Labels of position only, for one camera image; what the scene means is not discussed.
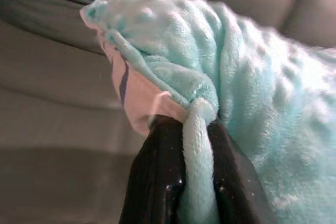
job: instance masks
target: aqua blanket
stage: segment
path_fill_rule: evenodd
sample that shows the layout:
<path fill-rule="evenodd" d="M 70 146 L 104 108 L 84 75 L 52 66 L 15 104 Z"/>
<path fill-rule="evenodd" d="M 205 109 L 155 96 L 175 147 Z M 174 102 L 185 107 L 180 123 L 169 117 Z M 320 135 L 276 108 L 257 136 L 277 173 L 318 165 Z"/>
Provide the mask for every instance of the aqua blanket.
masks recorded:
<path fill-rule="evenodd" d="M 216 116 L 280 223 L 336 222 L 336 49 L 285 39 L 206 0 L 96 0 L 81 14 L 188 111 L 181 223 L 218 223 L 206 133 Z"/>

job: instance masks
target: shiny black material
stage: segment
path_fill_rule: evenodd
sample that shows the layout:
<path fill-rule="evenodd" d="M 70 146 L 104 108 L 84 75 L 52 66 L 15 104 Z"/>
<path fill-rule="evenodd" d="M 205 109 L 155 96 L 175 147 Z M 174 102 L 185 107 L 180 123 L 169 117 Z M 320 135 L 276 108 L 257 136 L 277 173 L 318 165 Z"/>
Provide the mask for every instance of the shiny black material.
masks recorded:
<path fill-rule="evenodd" d="M 157 115 L 150 135 L 135 158 L 119 224 L 176 224 L 185 186 L 183 125 Z M 214 155 L 214 189 L 220 222 L 277 223 L 251 161 L 220 121 L 208 127 Z"/>
<path fill-rule="evenodd" d="M 156 116 L 135 158 L 119 224 L 175 224 L 185 185 L 182 124 Z"/>

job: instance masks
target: gray upholstery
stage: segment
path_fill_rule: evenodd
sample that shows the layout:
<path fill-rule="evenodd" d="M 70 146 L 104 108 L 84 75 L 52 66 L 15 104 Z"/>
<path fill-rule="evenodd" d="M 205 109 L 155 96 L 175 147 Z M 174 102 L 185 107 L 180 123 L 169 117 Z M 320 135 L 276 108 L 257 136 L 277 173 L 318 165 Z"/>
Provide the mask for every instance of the gray upholstery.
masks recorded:
<path fill-rule="evenodd" d="M 131 130 L 95 34 L 92 0 L 0 0 L 0 223 L 118 223 Z M 336 0 L 212 0 L 285 36 L 336 47 Z"/>

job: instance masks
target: fleece fabric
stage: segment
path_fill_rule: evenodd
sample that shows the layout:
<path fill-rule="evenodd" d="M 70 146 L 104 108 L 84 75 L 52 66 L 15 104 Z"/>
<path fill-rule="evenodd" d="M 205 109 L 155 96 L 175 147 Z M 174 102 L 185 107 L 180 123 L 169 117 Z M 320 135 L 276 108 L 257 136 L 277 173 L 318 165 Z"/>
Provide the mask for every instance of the fleece fabric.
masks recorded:
<path fill-rule="evenodd" d="M 206 134 L 216 115 L 280 223 L 334 223 L 336 49 L 285 39 L 206 0 L 96 0 L 81 15 L 189 112 L 181 223 L 218 223 Z"/>

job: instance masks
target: plush blanket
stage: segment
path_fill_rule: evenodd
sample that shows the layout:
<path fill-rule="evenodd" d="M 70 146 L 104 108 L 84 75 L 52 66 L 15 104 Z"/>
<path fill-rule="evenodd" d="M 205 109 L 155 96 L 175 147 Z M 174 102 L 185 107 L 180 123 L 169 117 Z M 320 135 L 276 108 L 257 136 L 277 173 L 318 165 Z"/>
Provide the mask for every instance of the plush blanket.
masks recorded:
<path fill-rule="evenodd" d="M 182 223 L 218 223 L 206 133 L 216 116 L 254 164 L 280 223 L 334 223 L 335 49 L 285 39 L 206 0 L 96 0 L 81 15 L 187 112 Z"/>

